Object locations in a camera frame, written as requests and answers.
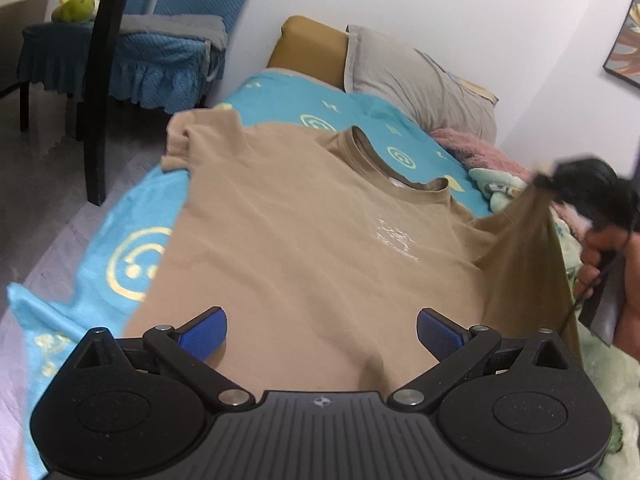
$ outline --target stuffed animal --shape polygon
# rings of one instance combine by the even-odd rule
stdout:
[[[100,0],[59,0],[51,13],[52,22],[85,23],[95,18]]]

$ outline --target gray pillow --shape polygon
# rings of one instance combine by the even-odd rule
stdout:
[[[443,70],[425,53],[391,36],[349,25],[347,92],[376,95],[400,108],[425,132],[453,128],[493,144],[498,99]]]

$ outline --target bed sheet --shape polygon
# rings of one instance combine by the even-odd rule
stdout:
[[[426,183],[446,176],[459,202],[476,216],[490,214],[487,200],[462,165],[402,112],[375,96],[345,94],[303,76],[265,71],[218,106],[238,110],[245,125],[282,121],[344,130],[357,124],[380,157],[408,180]],[[28,431],[31,410],[86,330],[106,326],[116,337],[122,334],[155,275],[188,186],[186,171],[163,174],[155,168],[132,188],[88,246],[70,303],[47,303],[17,283],[8,287],[28,356],[23,437],[31,479],[45,473]]]

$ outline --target fluffy pink blanket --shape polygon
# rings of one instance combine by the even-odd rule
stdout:
[[[471,134],[462,134],[451,128],[433,130],[430,136],[440,146],[455,157],[467,170],[485,168],[486,170],[506,171],[529,182],[532,173],[523,165],[511,160],[495,146],[480,140]],[[566,205],[554,203],[553,208],[558,216],[564,220],[572,234],[582,240],[584,237],[584,222],[581,222],[574,209]]]

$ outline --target person's arm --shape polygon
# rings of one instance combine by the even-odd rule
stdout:
[[[578,272],[574,296],[580,296],[587,285],[598,277],[601,251],[619,251],[628,238],[627,232],[609,226],[602,231],[589,231],[586,235],[580,259],[584,263]],[[640,234],[633,234],[625,250],[626,303],[622,309],[614,345],[640,361]],[[587,290],[590,297],[593,290]]]

